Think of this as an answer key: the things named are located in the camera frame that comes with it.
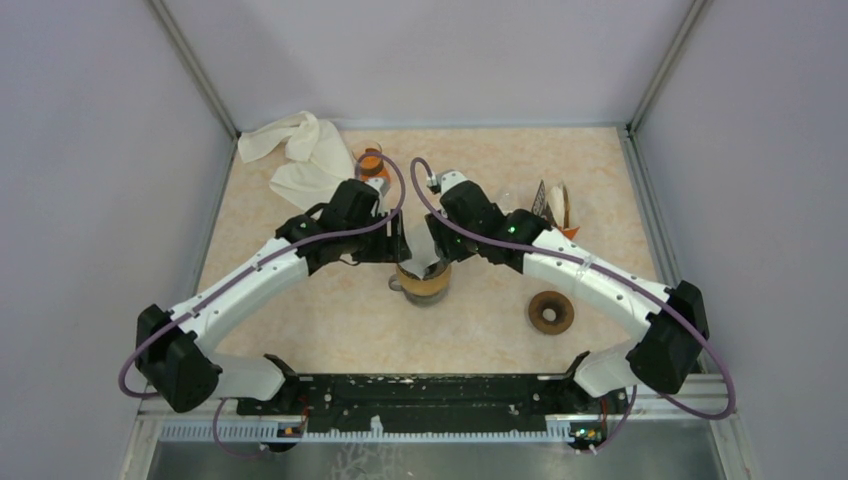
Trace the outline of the orange glass flask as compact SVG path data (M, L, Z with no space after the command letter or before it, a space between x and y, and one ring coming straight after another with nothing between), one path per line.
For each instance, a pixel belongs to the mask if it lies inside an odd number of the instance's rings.
M391 181L391 173L384 159L382 145L374 140L364 140L355 143L351 147L351 154L355 160L354 173L359 180L366 181L372 178L383 178L387 183Z

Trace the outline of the white paper coffee filter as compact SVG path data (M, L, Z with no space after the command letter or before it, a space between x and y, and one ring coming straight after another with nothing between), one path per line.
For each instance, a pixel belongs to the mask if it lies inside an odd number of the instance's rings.
M414 277L424 279L428 270L440 261L435 242L425 223L418 223L405 233L410 258L402 261L399 266Z

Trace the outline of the orange coffee filter box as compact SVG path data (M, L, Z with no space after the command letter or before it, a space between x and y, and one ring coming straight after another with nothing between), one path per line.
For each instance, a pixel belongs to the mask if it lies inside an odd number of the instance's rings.
M569 190L563 181L548 187L541 180L534 195L531 211L546 219L569 240L574 240L580 230L580 227L572 220Z

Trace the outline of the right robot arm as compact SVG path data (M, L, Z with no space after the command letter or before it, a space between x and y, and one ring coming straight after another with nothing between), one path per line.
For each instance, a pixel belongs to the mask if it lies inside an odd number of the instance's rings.
M627 340L572 363L563 385L569 408L588 412L603 395L638 383L662 394L680 391L709 335L697 287L641 279L579 247L539 215L524 209L505 214L457 171L434 175L427 186L441 204L427 222L451 260L477 255L546 281L627 332Z

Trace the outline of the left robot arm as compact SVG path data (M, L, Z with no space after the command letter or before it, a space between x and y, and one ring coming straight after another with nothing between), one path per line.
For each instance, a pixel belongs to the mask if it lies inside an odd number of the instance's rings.
M176 413L224 398L292 411L300 388L282 360L226 355L217 347L272 298L345 255L373 264L408 258L401 211L384 205L388 189L383 177L344 180L328 202L290 218L207 290L169 309L146 308L137 320L137 370Z

